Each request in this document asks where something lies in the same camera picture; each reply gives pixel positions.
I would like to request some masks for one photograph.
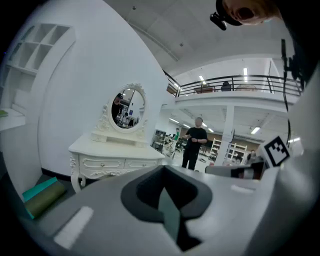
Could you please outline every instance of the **black sleeve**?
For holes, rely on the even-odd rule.
[[[206,139],[206,140],[208,140],[208,136],[207,136],[207,132],[206,132],[206,130],[203,130],[202,139]]]

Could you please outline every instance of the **man in black shirt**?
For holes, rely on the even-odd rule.
[[[187,168],[187,163],[189,161],[188,169],[195,170],[200,146],[203,143],[207,143],[207,132],[205,129],[201,128],[202,123],[202,118],[197,117],[194,122],[195,127],[190,128],[184,136],[188,139],[188,142],[183,153],[183,168]]]
[[[115,123],[117,123],[117,116],[120,113],[121,105],[120,101],[123,99],[123,95],[121,93],[118,93],[118,95],[115,97],[113,103],[112,103],[112,119]]]
[[[240,26],[256,25],[272,18],[283,20],[287,27],[301,69],[308,82],[320,60],[319,41],[310,30],[319,24],[317,1],[291,0],[216,0],[216,10],[227,23]]]

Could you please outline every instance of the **vanity table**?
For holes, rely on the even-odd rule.
[[[147,167],[160,165],[163,154],[152,148],[145,139],[148,124],[148,101],[140,84],[132,83],[121,88],[140,93],[144,101],[142,120],[133,128],[118,127],[112,118],[114,99],[103,106],[102,116],[91,133],[85,133],[70,147],[71,183],[76,193],[88,179],[102,179],[104,176],[118,176]]]

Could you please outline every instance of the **drawer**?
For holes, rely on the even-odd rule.
[[[124,169],[141,169],[144,167],[152,167],[158,165],[158,159],[126,159]]]
[[[89,155],[80,155],[80,169],[103,171],[123,169],[125,159],[117,158],[99,158]]]

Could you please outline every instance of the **open mouth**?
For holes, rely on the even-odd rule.
[[[243,7],[240,10],[238,10],[237,14],[241,20],[248,20],[255,16],[254,13],[246,7]]]

